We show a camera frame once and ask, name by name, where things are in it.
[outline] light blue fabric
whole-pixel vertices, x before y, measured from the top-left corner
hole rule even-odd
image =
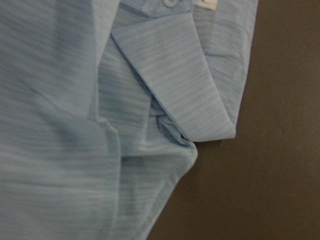
[[[235,136],[258,0],[194,2],[1,2],[1,240],[144,240]]]

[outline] shirt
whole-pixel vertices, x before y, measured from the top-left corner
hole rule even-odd
[[[257,0],[4,0],[0,238],[144,240],[233,138]]]

